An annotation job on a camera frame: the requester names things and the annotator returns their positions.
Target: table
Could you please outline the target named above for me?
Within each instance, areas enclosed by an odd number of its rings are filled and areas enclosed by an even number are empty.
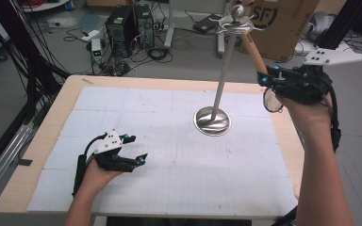
[[[31,159],[33,161],[32,164],[29,167],[18,166],[3,191],[0,197],[0,212],[27,213],[26,208],[38,184],[45,160],[53,150],[60,130],[72,111],[79,92],[84,87],[204,89],[215,91],[217,85],[217,82],[206,81],[92,77],[84,75],[69,77],[24,155],[24,159]],[[224,91],[260,94],[264,89],[256,84],[226,83]],[[304,154],[302,145],[286,109],[284,109],[283,113],[271,114],[271,121],[294,187],[294,194],[298,196]]]
[[[212,1],[207,4],[206,1],[169,1],[169,29],[167,30],[166,40],[164,47],[170,48],[172,45],[173,33],[175,29],[175,23],[173,22],[173,11],[175,9],[188,10],[193,12],[206,12],[206,13],[218,13],[222,16],[226,15],[230,3],[223,0]],[[225,53],[224,47],[224,33],[219,33],[217,36],[217,49],[220,55]]]

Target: cardboard box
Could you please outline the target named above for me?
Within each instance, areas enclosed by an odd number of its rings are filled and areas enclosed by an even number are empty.
[[[117,5],[132,6],[133,0],[87,0],[89,7],[116,7]]]
[[[255,0],[250,35],[262,57],[287,61],[305,32],[320,0]],[[246,53],[242,44],[240,51]]]

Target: hand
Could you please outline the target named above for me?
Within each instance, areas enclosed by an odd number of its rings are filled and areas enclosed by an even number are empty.
[[[99,168],[95,159],[88,164],[80,190],[96,195],[115,177],[122,174],[120,171],[107,171]]]
[[[276,95],[276,98],[288,109],[297,130],[304,138],[330,132],[331,116],[326,105],[320,103],[303,105],[279,95]]]

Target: metal stand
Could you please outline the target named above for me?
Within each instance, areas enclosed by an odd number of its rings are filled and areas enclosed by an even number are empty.
[[[198,110],[193,118],[196,128],[208,136],[221,136],[231,128],[231,119],[228,114],[219,109],[220,99],[225,84],[225,78],[228,73],[228,66],[231,60],[233,48],[238,34],[249,32],[255,29],[251,20],[245,17],[245,11],[242,5],[236,5],[232,9],[231,16],[223,17],[219,20],[220,31],[229,32],[230,39],[225,58],[222,62],[222,73],[220,75],[219,85],[217,87],[216,99],[213,107],[207,106]]]

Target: computer tower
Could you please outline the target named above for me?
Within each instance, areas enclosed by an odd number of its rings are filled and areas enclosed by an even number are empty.
[[[140,49],[155,47],[154,18],[151,9],[146,4],[134,6],[137,28],[139,33]]]
[[[112,54],[114,57],[129,58],[132,56],[131,42],[114,42],[112,46]]]
[[[137,37],[134,10],[131,6],[116,6],[105,22],[109,41],[131,41]]]

